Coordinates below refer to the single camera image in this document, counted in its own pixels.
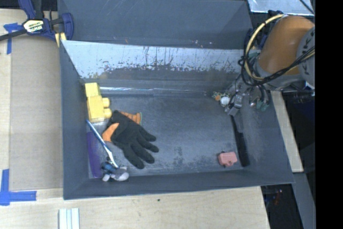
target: glove finger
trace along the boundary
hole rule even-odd
[[[155,159],[152,155],[150,155],[142,146],[139,145],[138,142],[131,144],[132,150],[139,156],[142,160],[146,161],[147,163],[154,163]]]
[[[137,137],[137,141],[138,141],[138,143],[142,146],[142,147],[144,147],[145,149],[148,149],[148,150],[150,150],[150,151],[152,151],[152,152],[155,152],[155,153],[157,153],[158,151],[159,151],[159,149],[155,146],[155,145],[153,145],[153,144],[151,144],[149,141],[147,141],[144,137],[142,137],[142,136],[138,136]]]
[[[139,129],[139,132],[147,141],[155,141],[156,140],[156,137],[149,134],[143,127],[141,127]]]
[[[130,146],[125,146],[123,149],[124,156],[126,159],[134,165],[134,167],[138,169],[144,168],[144,163],[141,161],[141,159],[136,155],[136,153],[133,151],[133,149]]]

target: small white object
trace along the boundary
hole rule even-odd
[[[220,103],[221,103],[222,106],[228,105],[229,102],[230,102],[230,99],[229,99],[228,97],[222,97],[222,98],[220,99]]]
[[[102,177],[102,181],[108,181],[110,178],[110,175],[109,174],[105,174],[103,177]]]

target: purple object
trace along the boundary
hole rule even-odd
[[[101,163],[98,148],[98,139],[93,132],[87,133],[88,158],[90,161],[92,175],[95,178],[102,178]]]

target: clamp handle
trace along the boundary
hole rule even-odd
[[[42,0],[18,0],[20,8],[26,13],[27,19],[43,18]]]

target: blue clamp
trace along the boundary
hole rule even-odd
[[[36,201],[37,191],[9,191],[9,169],[2,170],[0,205],[8,206],[11,202]]]
[[[70,13],[62,14],[62,20],[49,21],[41,11],[41,0],[18,0],[20,8],[26,13],[27,20],[23,27],[28,35],[39,35],[56,41],[56,32],[53,30],[53,23],[64,23],[64,34],[70,40],[74,33],[73,20]]]

